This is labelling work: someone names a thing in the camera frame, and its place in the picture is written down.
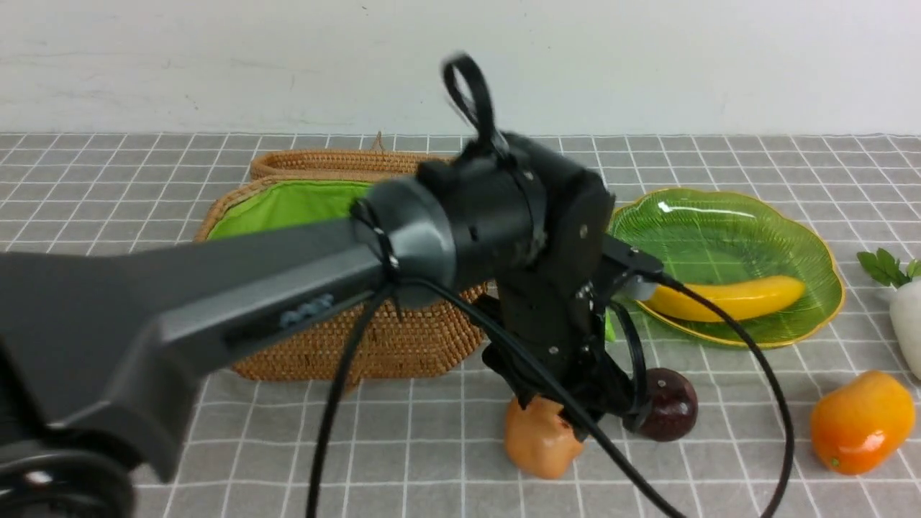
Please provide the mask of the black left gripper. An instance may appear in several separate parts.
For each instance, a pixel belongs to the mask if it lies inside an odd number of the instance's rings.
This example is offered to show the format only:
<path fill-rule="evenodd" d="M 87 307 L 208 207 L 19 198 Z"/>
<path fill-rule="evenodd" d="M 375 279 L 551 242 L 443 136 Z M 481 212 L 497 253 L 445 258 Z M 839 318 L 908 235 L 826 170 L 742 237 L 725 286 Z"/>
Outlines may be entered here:
<path fill-rule="evenodd" d="M 595 284 L 563 297 L 543 280 L 514 276 L 498 284 L 497 296 L 481 295 L 479 309 L 491 321 L 483 326 L 489 344 L 481 357 L 509 384 L 518 409 L 537 399 L 558 403 L 559 397 L 497 329 L 529 352 L 594 421 L 616 416 L 635 432 L 648 418 L 648 368 L 638 331 L 626 308 L 612 303 L 632 362 L 626 373 L 606 350 L 607 307 Z"/>

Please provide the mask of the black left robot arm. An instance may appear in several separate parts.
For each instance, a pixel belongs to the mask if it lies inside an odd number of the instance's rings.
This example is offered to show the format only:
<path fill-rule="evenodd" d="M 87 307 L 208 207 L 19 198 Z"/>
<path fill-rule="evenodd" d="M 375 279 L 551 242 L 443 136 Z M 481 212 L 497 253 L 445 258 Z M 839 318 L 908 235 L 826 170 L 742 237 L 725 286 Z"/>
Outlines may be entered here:
<path fill-rule="evenodd" d="M 536 142 L 481 138 L 381 181 L 348 215 L 134 255 L 2 255 L 2 515 L 130 517 L 129 474 L 174 477 L 199 383 L 368 302 L 456 301 L 517 396 L 579 432 L 644 416 L 645 378 L 602 350 L 603 312 L 662 270 L 607 234 L 598 174 Z"/>

